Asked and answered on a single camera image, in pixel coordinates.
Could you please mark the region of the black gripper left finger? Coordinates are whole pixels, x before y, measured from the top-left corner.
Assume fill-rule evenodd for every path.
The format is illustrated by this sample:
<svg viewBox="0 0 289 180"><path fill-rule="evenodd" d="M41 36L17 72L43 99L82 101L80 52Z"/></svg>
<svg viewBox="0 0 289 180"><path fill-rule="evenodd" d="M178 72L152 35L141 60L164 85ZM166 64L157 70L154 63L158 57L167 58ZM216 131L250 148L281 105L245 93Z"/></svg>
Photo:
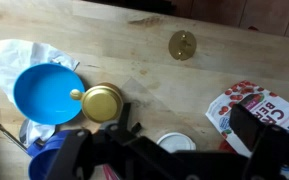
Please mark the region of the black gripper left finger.
<svg viewBox="0 0 289 180"><path fill-rule="evenodd" d="M124 147L135 137L127 130L131 104L123 105L117 121L109 121L103 129L92 134L89 130L70 132L53 159L45 180L88 180L98 165L107 165L123 180L135 177L134 161Z"/></svg>

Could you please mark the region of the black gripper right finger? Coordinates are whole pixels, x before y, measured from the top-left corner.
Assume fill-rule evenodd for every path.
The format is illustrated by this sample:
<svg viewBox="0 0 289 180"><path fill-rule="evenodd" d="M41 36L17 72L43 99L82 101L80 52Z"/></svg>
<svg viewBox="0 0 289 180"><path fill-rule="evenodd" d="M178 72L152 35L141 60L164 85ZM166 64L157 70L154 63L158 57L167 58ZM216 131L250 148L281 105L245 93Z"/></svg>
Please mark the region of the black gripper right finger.
<svg viewBox="0 0 289 180"><path fill-rule="evenodd" d="M261 122L240 104L232 108L230 127L251 151L244 180L286 180L281 169L289 167L289 133L284 128Z"/></svg>

